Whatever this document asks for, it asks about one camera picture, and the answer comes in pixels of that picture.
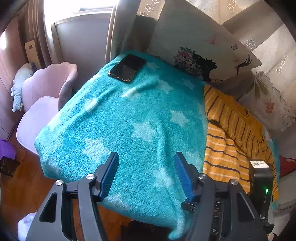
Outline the yellow striped knit sweater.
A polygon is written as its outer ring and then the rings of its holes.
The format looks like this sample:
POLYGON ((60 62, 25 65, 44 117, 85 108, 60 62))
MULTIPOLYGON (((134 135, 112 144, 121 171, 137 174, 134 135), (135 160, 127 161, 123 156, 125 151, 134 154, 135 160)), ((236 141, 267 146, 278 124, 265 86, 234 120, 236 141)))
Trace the yellow striped knit sweater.
POLYGON ((250 192, 249 162, 264 161, 273 174, 272 200, 279 198, 274 153, 265 138, 263 125, 234 97, 206 85, 205 114, 208 120, 203 172, 213 180, 236 179, 250 192))

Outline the turquoise fleece cartoon blanket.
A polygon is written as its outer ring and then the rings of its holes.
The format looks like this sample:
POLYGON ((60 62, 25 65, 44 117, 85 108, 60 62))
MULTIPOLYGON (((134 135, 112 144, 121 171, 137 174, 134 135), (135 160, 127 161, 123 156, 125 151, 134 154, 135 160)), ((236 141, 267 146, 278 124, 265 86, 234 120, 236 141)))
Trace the turquoise fleece cartoon blanket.
POLYGON ((174 166, 182 152, 203 173, 208 120, 202 80, 153 56, 130 83, 108 75, 119 55, 88 80, 35 139, 44 175, 78 181, 105 163, 119 166, 104 207, 171 229, 181 238, 190 215, 174 166))

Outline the white floral leaf pillow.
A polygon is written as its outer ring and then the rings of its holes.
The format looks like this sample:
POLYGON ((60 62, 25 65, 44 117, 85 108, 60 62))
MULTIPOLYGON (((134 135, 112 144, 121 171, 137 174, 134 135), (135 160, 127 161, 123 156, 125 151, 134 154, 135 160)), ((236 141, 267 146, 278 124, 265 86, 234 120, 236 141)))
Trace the white floral leaf pillow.
POLYGON ((238 102, 248 109, 271 134, 283 132, 295 123, 295 112, 262 71, 253 75, 250 87, 238 102))

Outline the pink shell chair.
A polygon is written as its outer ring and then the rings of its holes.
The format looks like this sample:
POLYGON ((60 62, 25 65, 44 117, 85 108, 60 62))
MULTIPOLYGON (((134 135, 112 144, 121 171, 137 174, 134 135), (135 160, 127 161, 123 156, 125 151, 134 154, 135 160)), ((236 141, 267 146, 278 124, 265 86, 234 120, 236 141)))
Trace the pink shell chair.
POLYGON ((25 114, 18 124, 16 139, 36 156, 35 138, 71 98, 77 76, 77 65, 63 62, 37 70, 23 82, 25 114))

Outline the white stuffed toy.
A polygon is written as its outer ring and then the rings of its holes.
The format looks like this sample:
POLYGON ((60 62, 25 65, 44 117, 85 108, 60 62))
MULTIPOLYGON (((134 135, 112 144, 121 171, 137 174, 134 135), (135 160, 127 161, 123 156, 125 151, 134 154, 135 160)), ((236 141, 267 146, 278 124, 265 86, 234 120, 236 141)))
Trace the white stuffed toy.
POLYGON ((23 82, 33 75, 33 68, 31 63, 24 64, 15 75, 13 85, 11 87, 11 97, 13 98, 12 112, 21 111, 22 109, 22 86, 23 82))

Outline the black smartphone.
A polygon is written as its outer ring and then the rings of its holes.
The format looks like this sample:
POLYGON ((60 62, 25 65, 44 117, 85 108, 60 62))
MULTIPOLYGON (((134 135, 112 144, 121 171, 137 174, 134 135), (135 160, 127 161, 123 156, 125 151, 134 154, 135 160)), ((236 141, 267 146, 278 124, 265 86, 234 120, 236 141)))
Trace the black smartphone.
POLYGON ((108 72, 108 75, 123 82, 130 82, 145 63, 144 58, 128 54, 108 72))

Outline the white girl print pillow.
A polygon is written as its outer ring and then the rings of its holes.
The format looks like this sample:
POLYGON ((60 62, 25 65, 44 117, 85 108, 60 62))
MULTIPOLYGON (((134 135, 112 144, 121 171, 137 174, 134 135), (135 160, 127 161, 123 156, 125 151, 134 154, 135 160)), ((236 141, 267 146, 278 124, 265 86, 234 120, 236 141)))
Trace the white girl print pillow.
POLYGON ((261 65, 231 33, 187 1, 165 2, 147 53, 206 82, 261 65))

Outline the beige embroidered curtain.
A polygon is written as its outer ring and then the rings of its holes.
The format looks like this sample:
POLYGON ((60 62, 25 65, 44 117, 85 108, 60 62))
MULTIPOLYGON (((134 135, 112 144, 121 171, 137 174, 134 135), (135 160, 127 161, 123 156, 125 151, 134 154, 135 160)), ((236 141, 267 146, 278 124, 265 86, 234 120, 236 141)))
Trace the beige embroidered curtain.
MULTIPOLYGON (((165 2, 117 1, 111 12, 105 61, 127 49, 146 52, 165 2)), ((268 3, 187 2, 224 27, 261 61, 260 66, 245 72, 264 72, 286 103, 295 107, 295 35, 268 3)))

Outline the red object by wall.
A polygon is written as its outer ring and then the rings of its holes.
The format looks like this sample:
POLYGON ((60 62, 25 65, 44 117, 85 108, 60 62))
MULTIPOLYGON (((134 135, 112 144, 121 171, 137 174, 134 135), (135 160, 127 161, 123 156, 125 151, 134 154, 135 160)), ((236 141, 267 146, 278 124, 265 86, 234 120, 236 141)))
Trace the red object by wall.
POLYGON ((280 178, 296 170, 296 159, 280 156, 280 178))

